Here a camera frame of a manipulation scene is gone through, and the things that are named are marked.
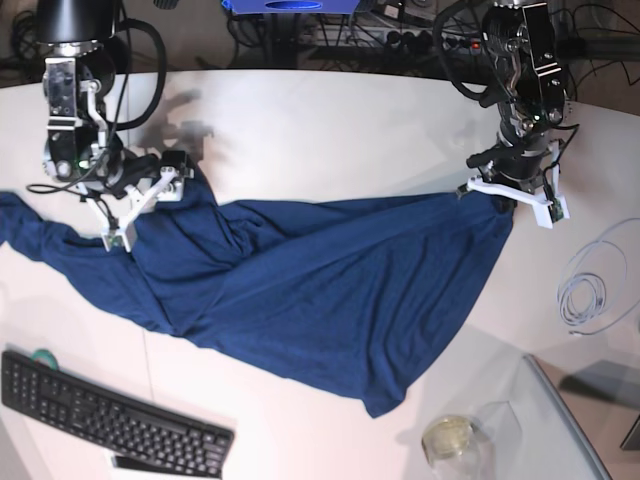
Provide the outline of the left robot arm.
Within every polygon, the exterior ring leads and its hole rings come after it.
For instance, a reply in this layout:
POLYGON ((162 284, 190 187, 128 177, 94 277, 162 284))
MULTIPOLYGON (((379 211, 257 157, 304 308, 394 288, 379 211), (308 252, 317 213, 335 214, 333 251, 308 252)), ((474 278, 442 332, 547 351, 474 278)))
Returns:
POLYGON ((548 6, 544 1, 494 1, 483 16, 477 15, 478 6, 476 1, 452 3, 436 15, 432 30, 449 82, 481 107, 496 107, 500 116, 495 145, 467 158, 467 167, 476 174, 459 192, 526 204, 537 224, 550 229, 570 216, 559 190, 559 163, 568 144, 553 135, 578 128, 564 122, 565 76, 548 6), (481 91, 464 84, 444 47, 446 24, 464 11, 472 15, 480 52, 491 72, 481 91))

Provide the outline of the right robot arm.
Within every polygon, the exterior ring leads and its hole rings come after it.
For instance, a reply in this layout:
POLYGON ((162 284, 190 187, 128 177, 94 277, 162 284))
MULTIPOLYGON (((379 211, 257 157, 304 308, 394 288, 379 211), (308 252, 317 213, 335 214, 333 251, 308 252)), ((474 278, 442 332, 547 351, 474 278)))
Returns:
POLYGON ((133 195, 140 181, 148 180, 151 199, 180 200, 185 181, 193 174, 187 154, 136 156, 118 136, 142 126, 160 104, 168 59, 156 28, 128 17, 121 1, 40 1, 36 39, 51 49, 42 80, 48 111, 43 164, 54 182, 31 184, 28 191, 122 199, 133 195), (108 115, 105 98, 117 73, 130 73, 132 46, 121 45, 118 36, 134 30, 147 34, 155 47, 157 78, 145 110, 122 121, 118 115, 108 115))

